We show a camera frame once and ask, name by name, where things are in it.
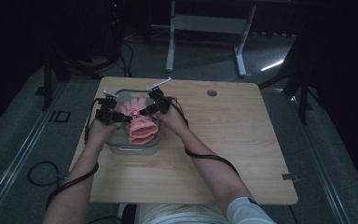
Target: black strap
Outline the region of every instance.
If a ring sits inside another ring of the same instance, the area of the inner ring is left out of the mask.
[[[73,185],[78,184],[79,182],[88,179],[90,176],[94,175],[98,169],[100,168],[100,165],[98,162],[95,164],[94,169],[92,169],[89,173],[82,175],[81,177],[74,179],[72,181],[69,181],[68,183],[61,185],[59,188],[55,189],[51,194],[48,196],[48,200],[46,202],[46,209],[48,209],[48,206],[50,205],[51,201],[54,199],[57,194],[61,193],[62,191],[71,188]]]
[[[186,147],[185,147],[185,153],[187,154],[187,156],[192,157],[192,158],[196,158],[196,159],[208,159],[208,160],[222,161],[225,164],[227,164],[229,167],[231,167],[231,169],[234,170],[235,173],[238,176],[240,176],[240,174],[238,173],[237,169],[235,169],[234,165],[231,162],[229,162],[228,160],[226,160],[226,159],[224,159],[222,157],[219,157],[219,156],[216,156],[216,155],[199,155],[199,154],[196,154],[196,153],[193,153],[193,152],[189,151]]]

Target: wire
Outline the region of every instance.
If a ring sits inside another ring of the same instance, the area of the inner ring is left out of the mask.
[[[292,213],[293,219],[295,220],[295,223],[297,224],[297,223],[298,223],[298,220],[297,220],[295,211],[293,211],[292,205],[289,205],[289,208],[290,208],[290,212]]]
[[[182,119],[184,120],[185,124],[188,127],[188,120],[185,118],[185,113],[183,112],[182,107],[180,106],[179,102],[173,98],[173,97],[165,97],[164,95],[161,95],[157,92],[157,94],[161,97],[164,97],[166,100],[169,100],[171,102],[171,105],[176,109],[177,112],[179,112],[179,114],[181,115]],[[187,147],[185,147],[185,153],[187,156],[191,157],[191,158],[195,158],[195,159],[207,159],[207,160],[215,160],[215,161],[221,161],[223,163],[225,163],[226,165],[228,165],[238,176],[240,176],[240,174],[238,173],[237,169],[235,169],[235,166],[229,162],[228,160],[219,157],[217,155],[212,155],[212,154],[207,154],[207,155],[200,155],[200,154],[196,154],[191,152],[190,150],[188,150]]]
[[[124,46],[126,46],[130,52],[131,52],[131,56],[130,56],[130,61],[129,61],[129,65],[126,65],[126,61],[124,60],[124,56],[123,54],[120,52],[120,59],[123,62],[123,67],[121,69],[124,70],[124,77],[133,77],[132,73],[131,73],[131,64],[132,64],[132,57],[133,57],[133,49],[130,45],[126,44],[126,43],[122,43]]]
[[[88,179],[90,176],[94,175],[98,171],[99,168],[100,168],[100,165],[97,162],[95,164],[94,168],[87,174],[82,175],[81,177],[74,179],[72,181],[69,181],[68,183],[61,185],[59,188],[57,188],[53,192],[51,192],[51,194],[48,196],[48,200],[46,202],[46,209],[48,209],[48,206],[50,205],[51,201],[54,199],[55,196],[57,196],[59,193],[63,192],[64,190],[71,188],[73,185],[76,185],[76,184],[82,182],[83,180]]]
[[[86,127],[84,127],[84,145],[87,144],[87,140],[89,139],[89,130],[90,130],[90,121],[91,121],[92,110],[94,109],[95,103],[98,101],[99,101],[98,98],[94,99],[92,101],[91,107],[89,108],[89,115],[87,116],[87,124],[86,124]]]
[[[56,180],[55,180],[55,181],[48,182],[48,183],[37,183],[37,182],[35,182],[35,181],[32,179],[32,172],[33,172],[33,170],[34,170],[37,166],[39,166],[39,165],[41,165],[41,164],[50,164],[51,166],[53,166],[53,168],[54,168],[54,170],[55,170],[55,172],[56,172]],[[31,182],[31,184],[36,185],[36,186],[39,186],[39,187],[46,187],[46,186],[51,186],[51,185],[54,185],[54,184],[55,184],[55,185],[57,186],[57,188],[58,188],[58,187],[60,186],[61,180],[64,180],[64,178],[61,178],[61,177],[59,176],[59,174],[60,174],[60,171],[59,171],[59,169],[58,169],[58,167],[57,167],[56,164],[54,164],[54,163],[51,162],[51,161],[40,161],[40,162],[38,162],[37,164],[35,164],[33,167],[31,167],[31,169],[28,171],[28,173],[27,173],[27,179],[28,179],[29,182]]]
[[[107,43],[108,43],[108,40],[109,40],[109,33],[112,32],[111,29],[107,29],[107,32],[106,32],[106,40],[105,40],[105,45],[104,45],[104,48],[103,48],[103,53],[101,55],[104,55],[106,53],[106,49],[107,49]]]

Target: forearm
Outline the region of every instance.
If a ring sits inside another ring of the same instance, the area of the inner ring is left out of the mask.
[[[95,167],[99,152],[93,147],[85,147],[64,183],[89,173]],[[93,175],[56,195],[48,207],[43,223],[85,222],[89,210],[92,181]]]
[[[191,130],[183,130],[178,135],[189,151],[199,155],[215,155]],[[224,214],[234,199],[252,197],[242,180],[227,164],[207,159],[192,158],[192,161]]]

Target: transparent container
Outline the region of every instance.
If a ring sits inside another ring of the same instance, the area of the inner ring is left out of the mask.
[[[141,95],[146,95],[146,106],[152,105],[154,101],[147,95],[149,91],[137,91],[137,90],[120,90],[116,92],[118,95],[117,105],[115,110],[117,112],[121,105],[125,101],[130,102],[132,97],[139,97]],[[158,141],[159,141],[159,120],[152,119],[153,122],[158,126],[158,132],[155,133],[153,139],[145,144],[130,144],[129,143],[129,133],[127,130],[128,123],[123,123],[121,127],[115,131],[112,137],[106,143],[112,152],[116,154],[124,155],[153,155],[157,151]]]

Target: wooden table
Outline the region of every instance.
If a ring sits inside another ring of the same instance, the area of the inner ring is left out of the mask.
[[[161,79],[105,77],[103,90],[145,90]],[[191,130],[219,156],[231,161],[261,204],[294,204],[288,174],[263,98],[255,84],[172,80],[160,86],[178,98]],[[211,97],[208,90],[215,90]],[[90,200],[104,203],[214,203],[181,140],[161,127],[158,151],[151,156],[118,155],[105,146]],[[79,139],[71,167],[84,148]]]

